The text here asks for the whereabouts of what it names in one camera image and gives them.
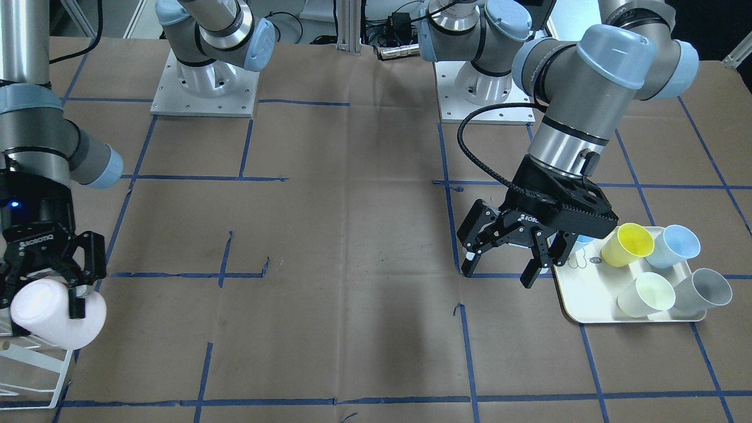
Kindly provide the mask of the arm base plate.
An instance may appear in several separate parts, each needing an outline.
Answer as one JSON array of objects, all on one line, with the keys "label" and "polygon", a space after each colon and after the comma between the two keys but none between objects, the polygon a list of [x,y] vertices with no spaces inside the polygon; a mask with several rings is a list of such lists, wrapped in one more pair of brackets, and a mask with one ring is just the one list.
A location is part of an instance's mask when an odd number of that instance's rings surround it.
[{"label": "arm base plate", "polygon": [[180,117],[253,117],[260,73],[224,62],[191,67],[171,51],[150,112]]},{"label": "arm base plate", "polygon": [[437,97],[442,123],[460,123],[471,112],[497,103],[529,103],[510,74],[481,74],[470,62],[435,62]]}]

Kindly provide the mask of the blue cup near arm base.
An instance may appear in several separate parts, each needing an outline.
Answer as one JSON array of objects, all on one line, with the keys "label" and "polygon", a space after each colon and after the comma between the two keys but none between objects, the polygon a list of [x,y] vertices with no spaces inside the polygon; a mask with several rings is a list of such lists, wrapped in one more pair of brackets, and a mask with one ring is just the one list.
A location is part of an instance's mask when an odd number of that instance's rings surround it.
[{"label": "blue cup near arm base", "polygon": [[577,237],[576,241],[575,241],[575,245],[574,245],[572,251],[579,251],[580,249],[584,249],[586,246],[588,246],[589,244],[593,243],[595,240],[596,240],[596,238],[594,238],[594,237],[585,236],[583,234],[580,234]]}]

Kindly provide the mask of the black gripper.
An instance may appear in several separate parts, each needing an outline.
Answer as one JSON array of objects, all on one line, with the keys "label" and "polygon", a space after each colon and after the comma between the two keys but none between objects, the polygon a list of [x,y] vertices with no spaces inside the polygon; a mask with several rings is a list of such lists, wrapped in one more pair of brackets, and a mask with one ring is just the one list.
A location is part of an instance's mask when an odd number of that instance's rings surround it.
[{"label": "black gripper", "polygon": [[[598,185],[585,177],[562,176],[537,163],[531,155],[524,156],[513,180],[499,180],[508,188],[502,211],[526,215],[523,223],[537,220],[538,227],[530,230],[533,258],[519,278],[526,288],[532,287],[544,268],[564,265],[572,250],[579,249],[579,236],[602,239],[618,223],[612,204]],[[552,247],[548,247],[545,228],[556,233]],[[467,252],[460,267],[462,275],[472,276],[481,254],[508,243],[511,233],[517,230],[518,224],[505,222],[499,209],[476,200],[456,233]]]},{"label": "black gripper", "polygon": [[[49,268],[65,279],[68,316],[86,318],[85,299],[106,276],[105,238],[86,231],[75,235],[72,192],[56,180],[26,172],[2,172],[2,310],[8,310],[23,278]],[[9,318],[11,334],[30,331]]]}]

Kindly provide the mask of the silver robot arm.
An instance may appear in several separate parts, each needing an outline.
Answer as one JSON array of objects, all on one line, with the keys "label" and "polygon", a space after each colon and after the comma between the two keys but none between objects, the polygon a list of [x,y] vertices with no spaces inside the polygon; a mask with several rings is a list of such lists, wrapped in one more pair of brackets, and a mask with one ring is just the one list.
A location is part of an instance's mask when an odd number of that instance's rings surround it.
[{"label": "silver robot arm", "polygon": [[[222,95],[234,76],[260,72],[276,43],[274,25],[247,1],[157,1],[156,16],[194,96]],[[105,189],[123,158],[65,115],[49,75],[48,1],[2,2],[2,308],[11,334],[68,349],[104,324],[92,291],[106,276],[104,237],[78,232],[72,184]]]},{"label": "silver robot arm", "polygon": [[512,79],[543,112],[542,123],[512,180],[475,156],[464,142],[475,116],[460,124],[460,150],[507,187],[494,208],[476,200],[457,231],[466,251],[460,268],[475,272],[482,254],[515,244],[532,252],[521,275],[531,287],[542,270],[561,267],[578,236],[603,239],[618,223],[612,204],[590,177],[634,100],[679,96],[697,75],[699,56],[672,38],[675,10],[663,1],[601,1],[601,23],[579,41],[535,38],[529,11],[515,1],[429,1],[419,24],[427,61],[467,61],[480,75]]}]

